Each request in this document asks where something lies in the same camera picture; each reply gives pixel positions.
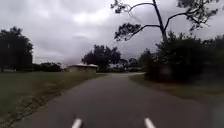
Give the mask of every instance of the sky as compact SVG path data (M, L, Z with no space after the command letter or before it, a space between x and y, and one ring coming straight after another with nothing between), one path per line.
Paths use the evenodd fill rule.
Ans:
M116 42L114 32L125 22L158 24L154 10L142 6L127 13L115 14L113 0L0 0L0 29L17 26L23 29L34 46L33 61L79 63L94 44L117 46L123 57L138 57L146 48L156 50L161 40L157 28L146 28L127 42ZM130 5L151 0L123 0ZM157 0L164 22L178 12L176 0ZM223 1L211 7L222 8ZM202 39L224 34L224 10L208 22L210 26L194 31ZM172 20L169 30L188 33L190 23L184 16Z

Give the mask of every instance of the house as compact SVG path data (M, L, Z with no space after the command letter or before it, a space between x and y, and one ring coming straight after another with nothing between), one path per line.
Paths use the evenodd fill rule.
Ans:
M67 70L69 72L75 72L75 71L93 71L96 72L98 70L99 66L94 65L94 64L76 64L69 66Z

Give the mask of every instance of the asphalt road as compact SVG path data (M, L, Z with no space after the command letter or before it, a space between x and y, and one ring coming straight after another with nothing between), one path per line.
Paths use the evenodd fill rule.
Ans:
M149 117L156 128L210 128L210 110L110 74L89 80L51 100L17 128L71 128L78 117L84 128L145 128Z

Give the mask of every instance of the tree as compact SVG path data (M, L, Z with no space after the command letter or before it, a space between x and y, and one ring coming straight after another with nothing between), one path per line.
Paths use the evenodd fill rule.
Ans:
M168 34L168 42L158 44L157 56L167 66L175 80L188 80L202 72L206 62L206 51L202 41L183 33Z
M121 64L123 66L123 68L128 67L128 61L126 59L120 59L119 64Z
M98 65L106 69L109 64L117 64L120 60L120 52L117 47L110 49L104 45L94 45L94 50L88 52L82 59L83 63Z
M141 56L139 57L138 61L139 64L143 67L145 71L147 71L148 66L153 62L153 54L150 52L149 49L146 49Z
M120 2L119 0L115 0L114 4L111 4L111 8L115 9L115 13L128 12L129 14L131 14L133 9L144 5L154 7L158 17L159 24L141 25L141 24L124 23L123 25L119 26L118 31L115 32L114 38L117 41L121 40L127 41L147 27L156 27L159 28L161 31L163 41L167 42L166 31L172 19L174 19L177 16L186 16L187 20L189 20L192 23L190 31L201 28L203 27L203 24L206 24L207 21L218 12L218 9L209 9L208 7L208 5L213 1L218 2L218 0L178 0L178 7L186 8L186 11L170 16L167 19L166 23L164 24L156 0L152 0L151 3L139 3L134 6L130 6L128 4Z
M0 32L0 66L17 71L29 70L32 67L32 49L30 40L22 35L22 29L13 27Z
M129 67L139 67L138 60L135 58L128 59L128 66Z

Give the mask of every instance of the green lawn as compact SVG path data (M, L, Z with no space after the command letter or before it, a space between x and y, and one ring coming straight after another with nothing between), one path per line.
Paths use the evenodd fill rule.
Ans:
M221 80L212 81L211 79L199 80L191 84L165 84L156 83L144 79L143 75L130 76L130 79L153 89L166 92L168 94L180 97L182 99L207 98L209 96L224 94L224 83Z
M9 127L62 91L98 76L102 75L87 72L0 74L0 126Z

